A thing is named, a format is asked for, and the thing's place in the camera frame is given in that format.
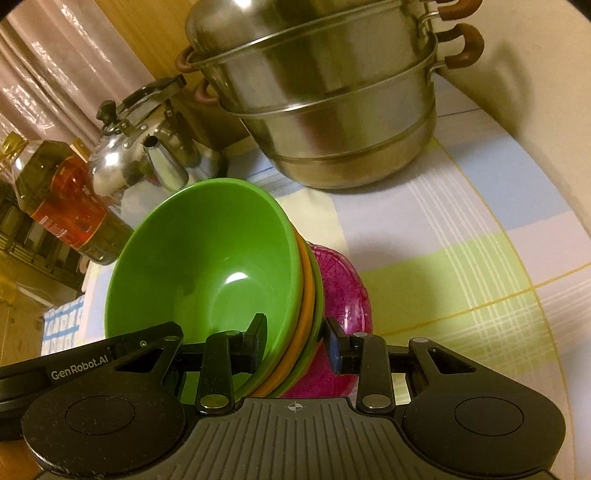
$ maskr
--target pink bowl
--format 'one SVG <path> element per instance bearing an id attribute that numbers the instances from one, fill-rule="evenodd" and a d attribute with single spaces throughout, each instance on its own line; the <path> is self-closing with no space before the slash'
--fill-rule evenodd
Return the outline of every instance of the pink bowl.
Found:
<path id="1" fill-rule="evenodd" d="M 355 268 L 340 253 L 309 244 L 324 287 L 324 317 L 334 317 L 345 333 L 372 333 L 368 292 Z M 324 345 L 320 345 L 308 372 L 281 398 L 346 397 L 355 387 L 355 375 L 335 375 Z"/>

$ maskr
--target brown handle grip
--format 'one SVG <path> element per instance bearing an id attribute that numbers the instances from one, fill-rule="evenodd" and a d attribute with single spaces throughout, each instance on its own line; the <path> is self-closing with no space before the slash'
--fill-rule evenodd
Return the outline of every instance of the brown handle grip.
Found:
<path id="1" fill-rule="evenodd" d="M 438 4 L 449 3 L 449 0 L 437 0 Z M 482 5 L 482 0 L 459 0 L 453 5 L 439 7 L 442 20 L 458 20 L 472 15 Z"/>
<path id="2" fill-rule="evenodd" d="M 191 64 L 189 63 L 189 57 L 193 52 L 193 47 L 189 45 L 181 53 L 178 54 L 178 57 L 174 61 L 174 65 L 176 66 L 178 71 L 180 71 L 181 73 L 193 73 L 197 71 L 197 69 L 191 66 Z"/>
<path id="3" fill-rule="evenodd" d="M 201 103 L 202 105 L 217 105 L 220 100 L 218 96 L 211 96 L 207 92 L 207 87 L 209 86 L 209 81 L 207 79 L 201 80 L 195 87 L 195 92 L 193 96 L 197 103 Z"/>
<path id="4" fill-rule="evenodd" d="M 458 23 L 451 30 L 437 33 L 439 42 L 454 40 L 464 37 L 464 49 L 456 54 L 445 57 L 445 64 L 448 69 L 462 69 L 476 63 L 484 52 L 484 40 L 480 32 L 467 23 Z"/>

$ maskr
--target red label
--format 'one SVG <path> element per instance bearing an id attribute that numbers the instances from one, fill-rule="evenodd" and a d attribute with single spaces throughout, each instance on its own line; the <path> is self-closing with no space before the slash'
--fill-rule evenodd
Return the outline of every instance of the red label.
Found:
<path id="1" fill-rule="evenodd" d="M 47 197 L 31 216 L 50 233 L 78 249 L 96 232 L 107 213 L 89 186 L 87 164 L 75 156 L 57 167 Z"/>

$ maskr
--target blue checkered towel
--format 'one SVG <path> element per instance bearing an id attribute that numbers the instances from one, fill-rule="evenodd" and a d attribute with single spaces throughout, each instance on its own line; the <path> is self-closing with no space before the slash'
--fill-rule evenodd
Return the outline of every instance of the blue checkered towel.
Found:
<path id="1" fill-rule="evenodd" d="M 61 307 L 51 309 L 43 314 L 45 331 L 41 354 L 61 352 L 76 346 L 82 322 L 84 295 Z"/>

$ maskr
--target kettle lid knob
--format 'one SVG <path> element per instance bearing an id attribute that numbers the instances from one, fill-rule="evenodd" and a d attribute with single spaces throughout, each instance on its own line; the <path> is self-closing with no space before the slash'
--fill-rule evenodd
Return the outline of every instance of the kettle lid knob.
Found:
<path id="1" fill-rule="evenodd" d="M 117 121 L 117 104 L 114 100 L 105 100 L 100 104 L 96 113 L 96 119 L 104 123 L 104 126 L 114 124 Z"/>

